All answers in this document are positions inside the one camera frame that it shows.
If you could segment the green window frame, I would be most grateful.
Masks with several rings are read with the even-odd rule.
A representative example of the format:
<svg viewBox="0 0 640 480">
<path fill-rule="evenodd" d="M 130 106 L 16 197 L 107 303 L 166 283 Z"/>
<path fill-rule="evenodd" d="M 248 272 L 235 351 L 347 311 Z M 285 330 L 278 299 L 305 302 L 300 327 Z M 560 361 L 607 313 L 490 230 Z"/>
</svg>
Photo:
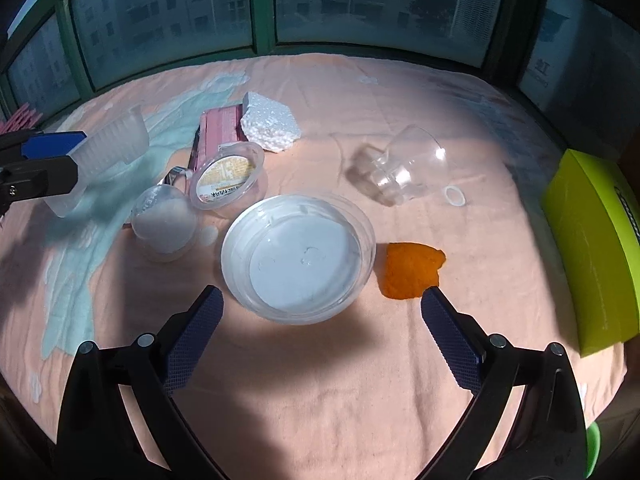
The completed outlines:
<svg viewBox="0 0 640 480">
<path fill-rule="evenodd" d="M 1 34 L 1 108 L 51 119 L 140 77 L 306 52 L 398 58 L 511 88 L 560 16 L 549 0 L 35 0 Z M 639 0 L 580 0 L 630 28 Z"/>
</svg>

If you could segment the round cup with printed lid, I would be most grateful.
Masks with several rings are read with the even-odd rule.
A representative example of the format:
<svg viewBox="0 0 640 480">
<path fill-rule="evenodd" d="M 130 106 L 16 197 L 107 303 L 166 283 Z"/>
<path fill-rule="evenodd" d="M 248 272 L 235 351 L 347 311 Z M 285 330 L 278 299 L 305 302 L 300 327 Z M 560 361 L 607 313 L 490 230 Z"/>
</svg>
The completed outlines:
<svg viewBox="0 0 640 480">
<path fill-rule="evenodd" d="M 190 180 L 192 205 L 232 219 L 262 200 L 267 191 L 265 152 L 253 142 L 222 144 Z"/>
</svg>

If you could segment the clear rectangular plastic tray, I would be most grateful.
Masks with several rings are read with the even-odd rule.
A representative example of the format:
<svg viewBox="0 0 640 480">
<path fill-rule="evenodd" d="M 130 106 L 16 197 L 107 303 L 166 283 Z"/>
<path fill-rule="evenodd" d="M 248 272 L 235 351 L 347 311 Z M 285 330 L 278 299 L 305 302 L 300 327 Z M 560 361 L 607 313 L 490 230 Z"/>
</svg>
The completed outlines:
<svg viewBox="0 0 640 480">
<path fill-rule="evenodd" d="M 76 162 L 78 169 L 75 186 L 69 193 L 47 197 L 44 202 L 58 218 L 65 218 L 75 209 L 86 188 L 97 177 L 120 162 L 130 164 L 142 156 L 149 146 L 150 137 L 141 108 L 130 108 L 70 151 L 70 158 Z"/>
</svg>

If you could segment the clear dome plastic cup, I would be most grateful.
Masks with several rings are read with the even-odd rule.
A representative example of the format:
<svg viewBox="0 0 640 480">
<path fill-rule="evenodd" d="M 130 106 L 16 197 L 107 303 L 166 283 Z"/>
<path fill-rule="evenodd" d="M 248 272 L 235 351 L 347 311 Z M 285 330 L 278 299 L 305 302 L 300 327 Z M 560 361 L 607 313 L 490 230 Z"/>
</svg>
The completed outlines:
<svg viewBox="0 0 640 480">
<path fill-rule="evenodd" d="M 382 150 L 363 145 L 349 172 L 362 192 L 385 206 L 439 192 L 449 183 L 446 148 L 415 125 L 398 133 Z"/>
</svg>

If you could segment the clear plastic cup with white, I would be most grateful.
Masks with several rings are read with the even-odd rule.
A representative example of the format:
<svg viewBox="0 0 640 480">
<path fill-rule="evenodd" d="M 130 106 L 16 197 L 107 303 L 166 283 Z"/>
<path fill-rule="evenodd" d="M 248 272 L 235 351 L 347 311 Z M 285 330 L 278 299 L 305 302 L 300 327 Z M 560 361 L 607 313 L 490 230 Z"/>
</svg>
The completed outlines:
<svg viewBox="0 0 640 480">
<path fill-rule="evenodd" d="M 142 252 L 168 262 L 191 248 L 200 220 L 186 194 L 169 184 L 158 184 L 137 198 L 129 223 Z"/>
</svg>

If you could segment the lime green tissue box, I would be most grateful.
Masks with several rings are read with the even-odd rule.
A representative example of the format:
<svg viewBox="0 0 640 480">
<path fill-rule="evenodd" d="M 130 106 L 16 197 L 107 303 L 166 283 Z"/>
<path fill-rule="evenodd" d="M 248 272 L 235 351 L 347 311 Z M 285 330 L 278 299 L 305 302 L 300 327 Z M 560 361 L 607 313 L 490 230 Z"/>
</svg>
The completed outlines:
<svg viewBox="0 0 640 480">
<path fill-rule="evenodd" d="M 591 356 L 639 335 L 639 203 L 615 162 L 563 154 L 541 208 L 558 246 Z"/>
</svg>

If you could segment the green mesh waste basket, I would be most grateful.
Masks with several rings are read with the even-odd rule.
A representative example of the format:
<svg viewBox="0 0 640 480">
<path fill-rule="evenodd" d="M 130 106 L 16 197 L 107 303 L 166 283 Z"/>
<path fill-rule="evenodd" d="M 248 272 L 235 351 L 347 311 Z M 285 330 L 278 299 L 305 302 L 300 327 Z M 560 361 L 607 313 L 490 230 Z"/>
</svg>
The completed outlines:
<svg viewBox="0 0 640 480">
<path fill-rule="evenodd" d="M 589 478 L 596 469 L 600 449 L 601 449 L 601 431 L 596 422 L 590 424 L 586 429 L 587 438 L 587 466 L 586 477 Z"/>
</svg>

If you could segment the pink snack packet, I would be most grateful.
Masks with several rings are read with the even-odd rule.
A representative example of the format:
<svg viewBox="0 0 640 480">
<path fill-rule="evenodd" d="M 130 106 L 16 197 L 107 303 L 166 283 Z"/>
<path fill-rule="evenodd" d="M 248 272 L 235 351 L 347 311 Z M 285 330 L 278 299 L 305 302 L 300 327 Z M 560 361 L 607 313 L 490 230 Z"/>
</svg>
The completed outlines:
<svg viewBox="0 0 640 480">
<path fill-rule="evenodd" d="M 241 104 L 211 108 L 200 116 L 188 168 L 195 171 L 213 157 L 222 144 L 245 141 L 242 133 Z"/>
</svg>

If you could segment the orange peel piece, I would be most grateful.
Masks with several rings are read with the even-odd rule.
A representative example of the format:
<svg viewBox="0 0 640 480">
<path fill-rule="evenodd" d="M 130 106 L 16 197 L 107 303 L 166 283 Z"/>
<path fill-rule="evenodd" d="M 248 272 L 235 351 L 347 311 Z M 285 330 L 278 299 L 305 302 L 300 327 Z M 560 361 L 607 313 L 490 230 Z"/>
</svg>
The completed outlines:
<svg viewBox="0 0 640 480">
<path fill-rule="evenodd" d="M 387 244 L 378 281 L 382 295 L 393 300 L 420 298 L 427 289 L 439 285 L 439 270 L 445 262 L 446 254 L 431 246 Z"/>
</svg>

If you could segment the pink clothes hanger rack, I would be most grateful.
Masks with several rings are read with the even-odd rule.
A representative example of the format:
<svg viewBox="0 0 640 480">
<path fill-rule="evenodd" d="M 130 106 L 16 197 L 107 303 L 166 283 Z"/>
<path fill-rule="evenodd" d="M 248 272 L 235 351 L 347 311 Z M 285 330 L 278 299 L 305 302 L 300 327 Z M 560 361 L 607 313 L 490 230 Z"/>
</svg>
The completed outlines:
<svg viewBox="0 0 640 480">
<path fill-rule="evenodd" d="M 21 105 L 17 111 L 0 125 L 0 133 L 5 134 L 14 131 L 30 130 L 40 122 L 42 113 L 29 103 Z"/>
</svg>

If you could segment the round clear plastic bowl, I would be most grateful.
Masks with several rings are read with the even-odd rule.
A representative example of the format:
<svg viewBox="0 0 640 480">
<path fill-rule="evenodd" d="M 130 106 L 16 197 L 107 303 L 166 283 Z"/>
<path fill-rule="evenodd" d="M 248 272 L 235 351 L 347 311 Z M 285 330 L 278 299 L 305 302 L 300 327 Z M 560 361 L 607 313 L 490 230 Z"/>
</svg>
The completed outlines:
<svg viewBox="0 0 640 480">
<path fill-rule="evenodd" d="M 360 208 L 331 193 L 297 193 L 239 214 L 222 241 L 220 265 L 243 308 L 271 322 L 310 325 L 358 298 L 375 257 L 375 232 Z"/>
</svg>

